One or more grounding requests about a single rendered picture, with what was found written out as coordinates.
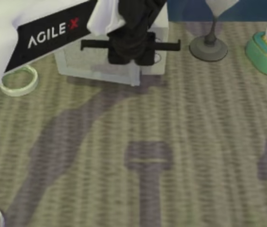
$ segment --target red x logo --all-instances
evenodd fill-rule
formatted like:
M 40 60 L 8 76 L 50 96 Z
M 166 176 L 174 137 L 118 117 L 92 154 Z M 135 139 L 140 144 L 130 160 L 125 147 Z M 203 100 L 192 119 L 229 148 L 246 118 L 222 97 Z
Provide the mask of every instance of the red x logo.
M 70 20 L 71 25 L 68 25 L 70 27 L 70 30 L 78 27 L 78 17 Z

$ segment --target black bracket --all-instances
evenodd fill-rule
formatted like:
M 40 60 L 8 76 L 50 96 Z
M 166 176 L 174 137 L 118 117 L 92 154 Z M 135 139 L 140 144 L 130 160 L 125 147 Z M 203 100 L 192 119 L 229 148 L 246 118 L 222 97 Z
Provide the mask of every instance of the black bracket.
M 119 56 L 110 40 L 82 40 L 81 51 L 84 48 L 102 48 L 108 49 L 108 61 L 110 64 L 125 65 L 130 62 Z M 155 41 L 155 33 L 147 32 L 147 45 L 144 53 L 135 58 L 134 61 L 139 66 L 151 66 L 155 63 L 155 51 L 180 51 L 181 41 L 177 43 L 157 43 Z

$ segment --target lamp stem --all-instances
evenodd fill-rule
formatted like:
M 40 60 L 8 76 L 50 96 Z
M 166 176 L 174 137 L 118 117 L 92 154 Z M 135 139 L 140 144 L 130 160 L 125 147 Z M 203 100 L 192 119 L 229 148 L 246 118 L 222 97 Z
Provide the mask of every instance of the lamp stem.
M 215 36 L 215 27 L 216 27 L 217 19 L 218 17 L 213 15 L 211 30 L 209 34 L 205 36 L 205 44 L 208 46 L 213 46 L 217 40 Z

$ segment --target lamp base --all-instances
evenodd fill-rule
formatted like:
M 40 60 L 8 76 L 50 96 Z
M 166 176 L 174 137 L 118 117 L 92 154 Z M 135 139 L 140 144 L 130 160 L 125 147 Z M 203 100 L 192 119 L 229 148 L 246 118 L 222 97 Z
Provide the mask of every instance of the lamp base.
M 200 36 L 192 40 L 189 46 L 191 54 L 202 61 L 220 61 L 228 53 L 227 45 L 217 39 L 213 46 L 205 45 L 205 37 Z

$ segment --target green box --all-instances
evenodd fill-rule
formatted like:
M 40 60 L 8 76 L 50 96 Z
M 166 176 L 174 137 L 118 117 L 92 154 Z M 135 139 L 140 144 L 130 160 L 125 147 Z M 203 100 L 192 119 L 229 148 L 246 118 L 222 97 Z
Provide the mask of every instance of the green box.
M 262 39 L 265 32 L 255 33 L 246 45 L 246 55 L 253 65 L 267 74 L 267 43 Z

